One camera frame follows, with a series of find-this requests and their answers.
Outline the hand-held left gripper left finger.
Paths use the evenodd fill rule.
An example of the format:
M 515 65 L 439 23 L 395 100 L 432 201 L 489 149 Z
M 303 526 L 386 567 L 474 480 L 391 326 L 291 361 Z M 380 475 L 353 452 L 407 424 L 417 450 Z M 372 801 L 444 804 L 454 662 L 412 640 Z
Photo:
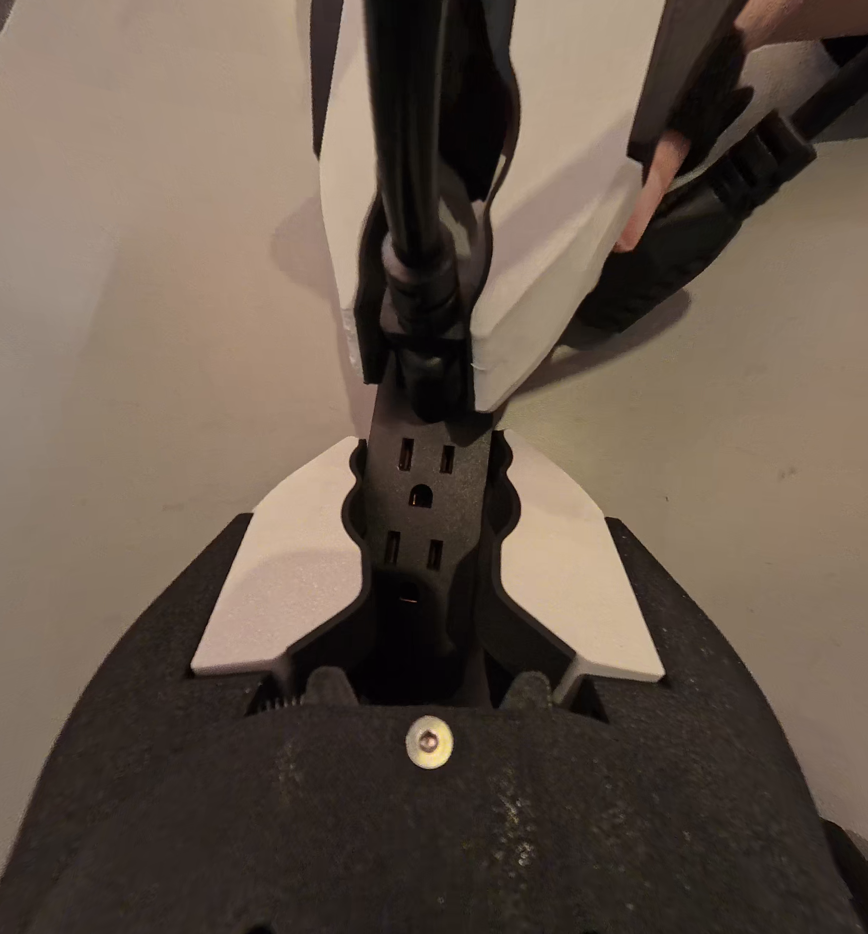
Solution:
M 343 438 L 253 509 L 191 660 L 195 676 L 294 679 L 291 648 L 357 600 L 362 558 L 343 519 L 357 450 L 356 437 Z

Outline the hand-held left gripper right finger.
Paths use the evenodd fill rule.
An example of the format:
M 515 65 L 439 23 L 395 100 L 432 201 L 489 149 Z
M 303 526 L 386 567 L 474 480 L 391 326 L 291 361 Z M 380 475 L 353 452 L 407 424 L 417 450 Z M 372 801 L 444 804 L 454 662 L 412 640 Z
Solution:
M 516 431 L 487 473 L 487 655 L 551 683 L 665 675 L 603 511 Z

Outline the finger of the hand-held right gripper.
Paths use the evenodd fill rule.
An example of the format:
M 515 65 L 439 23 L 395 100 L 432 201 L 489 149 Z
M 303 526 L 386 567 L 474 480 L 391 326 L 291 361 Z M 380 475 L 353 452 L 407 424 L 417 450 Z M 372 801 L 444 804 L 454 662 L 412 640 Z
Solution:
M 380 328 L 385 292 L 363 2 L 309 2 L 312 147 L 325 239 L 349 359 L 379 384 L 388 348 Z
M 449 2 L 441 182 L 495 411 L 598 280 L 641 191 L 629 157 L 667 2 Z

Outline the person's right hand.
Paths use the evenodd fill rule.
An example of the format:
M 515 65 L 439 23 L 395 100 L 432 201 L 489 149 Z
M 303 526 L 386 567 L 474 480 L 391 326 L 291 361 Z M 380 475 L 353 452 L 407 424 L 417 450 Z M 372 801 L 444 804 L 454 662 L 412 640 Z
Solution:
M 674 179 L 701 165 L 753 98 L 741 87 L 747 56 L 767 45 L 868 36 L 868 1 L 750 1 L 711 41 L 653 151 L 641 193 L 615 252 L 633 251 Z

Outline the black bumpy wrist rest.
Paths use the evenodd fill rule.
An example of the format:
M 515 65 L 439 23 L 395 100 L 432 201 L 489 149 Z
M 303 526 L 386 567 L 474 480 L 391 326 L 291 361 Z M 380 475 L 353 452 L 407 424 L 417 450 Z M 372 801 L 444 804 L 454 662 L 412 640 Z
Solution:
M 860 917 L 868 925 L 868 860 L 839 825 L 824 819 L 825 838 Z

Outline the black power strip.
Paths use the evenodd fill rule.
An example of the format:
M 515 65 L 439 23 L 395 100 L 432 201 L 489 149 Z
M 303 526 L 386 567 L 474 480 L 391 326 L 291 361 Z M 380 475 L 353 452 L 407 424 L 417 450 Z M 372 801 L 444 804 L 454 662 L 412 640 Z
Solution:
M 425 422 L 393 360 L 376 394 L 363 473 L 375 637 L 355 675 L 373 704 L 444 704 L 461 690 L 493 421 Z

